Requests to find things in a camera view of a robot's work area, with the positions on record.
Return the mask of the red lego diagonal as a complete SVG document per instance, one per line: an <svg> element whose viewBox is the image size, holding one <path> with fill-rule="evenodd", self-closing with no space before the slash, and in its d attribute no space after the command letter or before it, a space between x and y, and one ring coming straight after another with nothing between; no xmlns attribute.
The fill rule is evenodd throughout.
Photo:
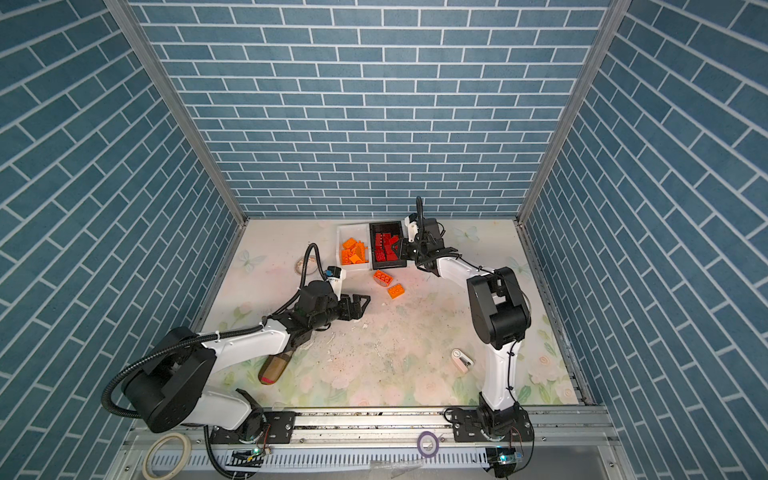
<svg viewBox="0 0 768 480"><path fill-rule="evenodd" d="M400 238L398 235L390 235L385 238L385 249L392 249L394 252L398 246Z"/></svg>

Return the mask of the orange lego top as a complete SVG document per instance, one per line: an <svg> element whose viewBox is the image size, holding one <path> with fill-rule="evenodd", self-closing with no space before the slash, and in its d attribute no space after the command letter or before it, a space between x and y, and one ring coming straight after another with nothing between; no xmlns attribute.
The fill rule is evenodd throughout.
<svg viewBox="0 0 768 480"><path fill-rule="evenodd" d="M380 286L383 286L385 288L388 288L391 285L392 281L393 281L393 277L391 275L389 275L389 274L387 274L387 273L385 273L385 272L383 272L381 270L376 270L373 273L373 279L374 279L374 281L377 284L379 284Z"/></svg>

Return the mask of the orange lego figure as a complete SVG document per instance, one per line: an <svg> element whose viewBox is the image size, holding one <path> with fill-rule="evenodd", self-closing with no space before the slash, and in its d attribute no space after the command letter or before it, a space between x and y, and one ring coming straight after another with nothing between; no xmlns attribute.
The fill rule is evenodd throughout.
<svg viewBox="0 0 768 480"><path fill-rule="evenodd" d="M367 262L367 247L363 242L357 242L357 245L354 247L354 254L362 258L364 263Z"/></svg>

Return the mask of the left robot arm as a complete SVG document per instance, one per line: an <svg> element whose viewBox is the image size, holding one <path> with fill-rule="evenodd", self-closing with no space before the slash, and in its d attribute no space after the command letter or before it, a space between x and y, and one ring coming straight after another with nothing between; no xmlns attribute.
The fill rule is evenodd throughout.
<svg viewBox="0 0 768 480"><path fill-rule="evenodd" d="M204 335L186 327L170 331L148 355L110 381L102 405L115 415L140 418L154 433L179 425L218 427L242 443L266 427L263 407L243 389L232 393L209 383L212 374L260 357L294 351L334 321L361 319L368 295L344 294L340 280L313 280L288 307L257 325Z"/></svg>

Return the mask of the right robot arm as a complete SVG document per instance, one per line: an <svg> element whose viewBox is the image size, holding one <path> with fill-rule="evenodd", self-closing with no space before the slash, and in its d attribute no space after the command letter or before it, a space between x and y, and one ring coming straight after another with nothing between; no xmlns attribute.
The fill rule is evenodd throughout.
<svg viewBox="0 0 768 480"><path fill-rule="evenodd" d="M517 355L531 326L527 297L516 274L508 267L490 270L466 260L445 245L442 225L434 219L411 216L402 226L399 257L466 290L474 331L487 346L481 403L492 412L512 408L517 401Z"/></svg>

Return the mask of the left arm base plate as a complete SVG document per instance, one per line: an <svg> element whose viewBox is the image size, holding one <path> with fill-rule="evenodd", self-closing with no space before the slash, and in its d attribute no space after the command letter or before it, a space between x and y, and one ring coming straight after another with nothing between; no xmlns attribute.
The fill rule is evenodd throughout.
<svg viewBox="0 0 768 480"><path fill-rule="evenodd" d="M266 411L249 416L235 430L215 427L208 436L211 444L289 444L297 414L294 411Z"/></svg>

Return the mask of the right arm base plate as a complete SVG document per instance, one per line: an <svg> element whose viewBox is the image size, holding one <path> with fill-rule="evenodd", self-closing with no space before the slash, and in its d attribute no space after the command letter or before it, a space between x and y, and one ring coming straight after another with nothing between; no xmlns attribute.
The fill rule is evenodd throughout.
<svg viewBox="0 0 768 480"><path fill-rule="evenodd" d="M458 443L526 443L535 438L528 412L517 405L494 411L486 407L448 407L443 411L443 417Z"/></svg>

